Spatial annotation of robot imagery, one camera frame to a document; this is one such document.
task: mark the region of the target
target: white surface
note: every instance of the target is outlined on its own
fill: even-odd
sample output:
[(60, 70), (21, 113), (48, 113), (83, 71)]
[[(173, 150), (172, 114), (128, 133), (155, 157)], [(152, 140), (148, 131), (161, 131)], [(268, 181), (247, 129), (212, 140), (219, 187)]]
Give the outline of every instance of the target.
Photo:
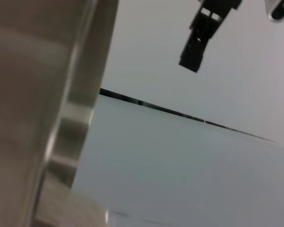
[(197, 0), (120, 0), (102, 87), (284, 144), (284, 22), (242, 0), (197, 74), (178, 65)]
[(174, 227), (284, 227), (284, 148), (100, 96), (74, 189)]

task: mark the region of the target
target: metal bracket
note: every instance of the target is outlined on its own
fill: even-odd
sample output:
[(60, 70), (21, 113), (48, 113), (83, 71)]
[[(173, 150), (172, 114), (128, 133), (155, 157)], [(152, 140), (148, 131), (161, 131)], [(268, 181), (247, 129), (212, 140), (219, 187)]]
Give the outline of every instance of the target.
[(203, 0), (190, 29), (191, 35), (181, 54), (179, 65), (197, 72), (209, 39), (212, 38), (229, 11), (237, 9), (241, 0)]

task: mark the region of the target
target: black edge strip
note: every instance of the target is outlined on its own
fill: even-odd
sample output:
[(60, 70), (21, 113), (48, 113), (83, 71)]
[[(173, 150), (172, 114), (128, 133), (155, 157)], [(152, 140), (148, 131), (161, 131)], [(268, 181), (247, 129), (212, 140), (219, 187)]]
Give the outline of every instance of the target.
[(135, 98), (131, 98), (131, 97), (128, 97), (128, 96), (124, 96), (124, 95), (121, 95), (121, 94), (118, 94), (116, 92), (109, 91), (109, 90), (106, 90), (106, 89), (103, 89), (103, 88), (100, 89), (99, 94), (102, 95), (102, 96), (107, 96), (107, 97), (119, 99), (119, 100), (122, 100), (122, 101), (125, 101), (125, 102), (129, 102), (129, 103), (133, 103), (133, 104), (137, 104), (137, 105), (142, 105), (142, 106), (145, 106), (145, 107), (148, 107), (148, 108), (151, 108), (151, 109), (155, 109), (155, 110), (159, 110), (159, 111), (166, 112), (166, 113), (169, 113), (169, 114), (185, 117), (185, 118), (195, 120), (195, 121), (198, 121), (198, 122), (203, 122), (203, 123), (206, 123), (206, 124), (210, 124), (210, 125), (214, 125), (214, 126), (223, 128), (223, 129), (228, 129), (228, 130), (231, 130), (231, 131), (236, 131), (236, 132), (239, 132), (239, 133), (242, 133), (242, 134), (245, 134), (245, 135), (256, 137), (256, 138), (261, 139), (261, 140), (266, 140), (266, 141), (276, 143), (272, 140), (269, 140), (269, 139), (266, 139), (266, 138), (263, 138), (263, 137), (260, 137), (260, 136), (256, 136), (256, 135), (253, 135), (253, 134), (250, 134), (250, 133), (247, 133), (247, 132), (232, 129), (232, 128), (229, 128), (229, 127), (226, 127), (226, 126), (223, 126), (223, 125), (220, 125), (220, 124), (209, 122), (209, 121), (206, 121), (206, 120), (201, 119), (201, 118), (189, 116), (189, 115), (177, 112), (177, 111), (169, 110), (167, 108), (160, 107), (160, 106), (157, 106), (157, 105), (154, 105), (154, 104), (150, 104), (150, 103), (147, 103), (147, 102), (135, 99)]

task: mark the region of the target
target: white backdrop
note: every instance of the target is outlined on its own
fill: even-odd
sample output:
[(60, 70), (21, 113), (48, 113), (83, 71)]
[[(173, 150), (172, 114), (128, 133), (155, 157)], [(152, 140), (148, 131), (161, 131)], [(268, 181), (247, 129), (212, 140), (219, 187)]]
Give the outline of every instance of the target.
[(102, 87), (284, 144), (284, 22), (243, 0), (197, 74), (178, 65), (197, 0), (120, 0)]
[(284, 147), (99, 96), (73, 188), (168, 223), (116, 227), (284, 227)]

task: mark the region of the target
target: brushed metal surface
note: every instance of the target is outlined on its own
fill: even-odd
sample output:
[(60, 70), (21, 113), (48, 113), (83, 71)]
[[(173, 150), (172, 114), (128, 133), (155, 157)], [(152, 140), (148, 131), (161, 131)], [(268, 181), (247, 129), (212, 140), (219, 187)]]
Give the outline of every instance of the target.
[[(116, 7), (116, 0), (0, 0), (0, 227), (30, 226), (52, 153), (78, 161)], [(57, 152), (65, 135), (71, 149)]]

